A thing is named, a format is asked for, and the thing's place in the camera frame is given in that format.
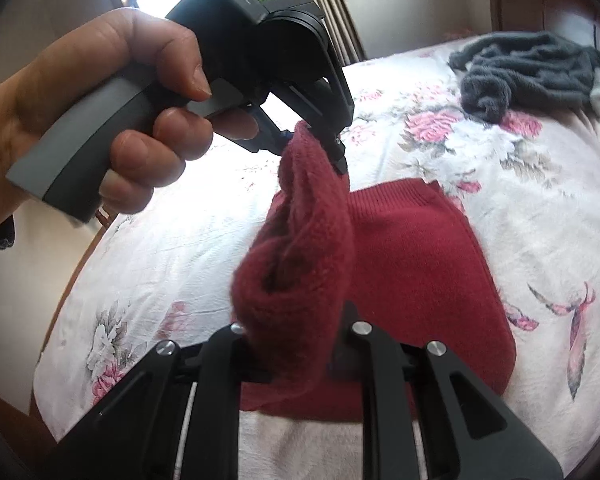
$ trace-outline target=red cloth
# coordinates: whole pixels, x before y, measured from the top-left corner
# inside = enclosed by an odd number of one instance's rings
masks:
[[[504,309],[468,221],[437,183],[399,180],[349,194],[302,123],[279,178],[232,286],[237,319],[278,378],[244,384],[242,409],[361,420],[360,386],[324,376],[344,300],[398,341],[445,342],[504,391],[516,359]]]

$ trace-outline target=bird print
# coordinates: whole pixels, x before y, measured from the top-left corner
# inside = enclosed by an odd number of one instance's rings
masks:
[[[567,384],[571,393],[571,399],[575,400],[576,394],[582,382],[582,373],[584,371],[585,352],[587,349],[587,329],[586,316],[587,309],[596,301],[596,291],[584,282],[584,298],[577,298],[569,304],[559,304],[549,301],[540,292],[535,290],[528,283],[531,293],[540,303],[544,304],[556,316],[568,316],[573,313],[571,318],[571,331],[569,337],[569,361],[567,364]]]
[[[504,312],[507,315],[509,322],[520,330],[524,330],[525,332],[533,332],[533,330],[538,328],[540,325],[540,323],[538,323],[535,319],[530,318],[518,307],[513,306],[512,304],[502,301],[502,306],[504,306]]]

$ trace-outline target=gray cloth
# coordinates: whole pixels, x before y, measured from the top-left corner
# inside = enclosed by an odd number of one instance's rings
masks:
[[[512,105],[547,110],[589,105],[600,52],[552,32],[494,32],[449,57],[469,72],[460,82],[462,108],[499,123]]]

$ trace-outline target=pink flower print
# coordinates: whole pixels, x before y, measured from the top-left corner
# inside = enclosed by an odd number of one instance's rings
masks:
[[[342,136],[346,138],[347,144],[353,144],[354,146],[360,146],[363,142],[371,137],[376,136],[376,132],[369,126],[363,126],[356,124],[342,133]]]
[[[456,187],[467,193],[477,193],[482,189],[480,182],[477,180],[474,181],[462,181],[456,184]]]
[[[155,338],[171,339],[174,333],[186,330],[188,321],[187,304],[184,301],[174,301],[155,331]]]
[[[441,98],[448,98],[448,90],[439,84],[417,84],[416,87],[409,92],[411,99],[417,103],[424,101],[440,101]]]
[[[93,403],[97,404],[102,397],[104,397],[109,390],[112,389],[125,373],[118,369],[117,363],[111,363],[108,365],[102,375],[100,375],[93,386],[91,387],[91,393],[93,394]]]
[[[540,135],[542,123],[524,112],[508,110],[500,121],[500,127],[510,134],[519,135],[525,139],[535,139]]]
[[[409,116],[405,131],[420,142],[444,142],[458,117],[450,112],[422,112]]]
[[[358,101],[375,101],[382,97],[382,90],[374,90],[372,92],[364,92],[358,96]]]

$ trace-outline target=bed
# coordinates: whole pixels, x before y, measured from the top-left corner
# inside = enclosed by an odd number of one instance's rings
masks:
[[[589,0],[491,0],[496,30],[554,30],[600,49]],[[512,110],[487,126],[459,107],[460,40],[347,67],[351,189],[437,180],[474,229],[518,357],[504,399],[571,480],[600,478],[600,120]],[[297,117],[270,100],[276,123]],[[59,439],[157,341],[208,338],[231,318],[232,272],[278,189],[279,159],[216,138],[149,207],[118,216],[76,269],[34,378],[32,410]],[[360,478],[359,424],[243,413],[241,478]],[[112,450],[111,460],[116,460]]]

